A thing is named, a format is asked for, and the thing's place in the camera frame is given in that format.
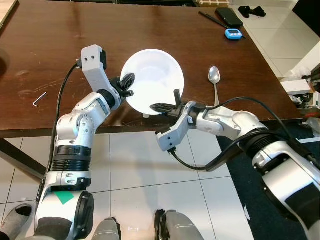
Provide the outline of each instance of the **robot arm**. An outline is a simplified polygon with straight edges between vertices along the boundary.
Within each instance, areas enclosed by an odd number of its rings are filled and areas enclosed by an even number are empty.
[[[77,61],[94,92],[57,123],[54,155],[35,216],[35,235],[55,240],[84,239],[91,232],[94,198],[86,189],[93,138],[111,111],[133,95],[128,89],[135,80],[128,74],[109,81],[106,54],[97,45],[84,48]]]
[[[241,140],[238,146],[261,173],[266,195],[285,217],[301,223],[309,240],[318,240],[320,169],[319,165],[306,159],[310,153],[295,139],[280,140],[268,134],[268,128],[250,112],[232,111],[223,106],[210,108],[195,102],[181,103],[179,91],[175,90],[174,94],[176,105],[158,103],[151,106],[153,110],[177,119],[174,126],[156,132],[160,148],[176,157],[176,146],[189,129]],[[205,167],[192,166],[192,169],[212,171],[225,162],[213,160]]]

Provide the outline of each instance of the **floor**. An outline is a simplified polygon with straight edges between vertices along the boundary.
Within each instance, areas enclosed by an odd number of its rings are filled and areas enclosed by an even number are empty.
[[[47,165],[50,137],[7,140]],[[184,161],[198,166],[220,152],[215,136],[196,130],[190,130],[177,147]],[[174,209],[187,215],[205,240],[253,240],[227,166],[214,172],[190,170],[160,150],[154,132],[96,135],[90,169],[88,191],[95,201],[93,230],[113,216],[121,224],[123,240],[151,240],[155,211]],[[0,160],[0,219],[22,203],[35,206],[38,185]],[[34,233],[33,220],[18,239]]]
[[[320,41],[288,8],[262,6],[265,17],[250,14],[249,18],[244,18],[239,7],[230,6],[278,78],[283,78]]]

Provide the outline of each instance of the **blue timer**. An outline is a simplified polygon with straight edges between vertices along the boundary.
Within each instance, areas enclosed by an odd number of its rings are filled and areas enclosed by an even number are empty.
[[[227,39],[238,40],[242,38],[242,33],[238,29],[229,28],[225,30],[224,35]]]

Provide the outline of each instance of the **table leg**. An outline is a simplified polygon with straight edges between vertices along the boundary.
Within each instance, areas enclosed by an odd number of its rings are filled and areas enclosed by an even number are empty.
[[[34,180],[39,181],[45,176],[46,168],[43,165],[3,138],[0,138],[0,158]]]

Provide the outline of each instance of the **black mat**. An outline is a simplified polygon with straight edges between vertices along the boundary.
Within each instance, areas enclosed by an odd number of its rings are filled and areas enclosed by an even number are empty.
[[[301,128],[297,123],[287,125],[291,134],[298,139],[312,138],[311,130]],[[231,141],[217,137],[221,149]],[[319,142],[305,144],[320,159]],[[302,226],[285,219],[265,195],[261,175],[252,167],[251,160],[242,153],[227,163],[242,206],[246,205],[251,220],[249,225],[255,240],[307,240]]]

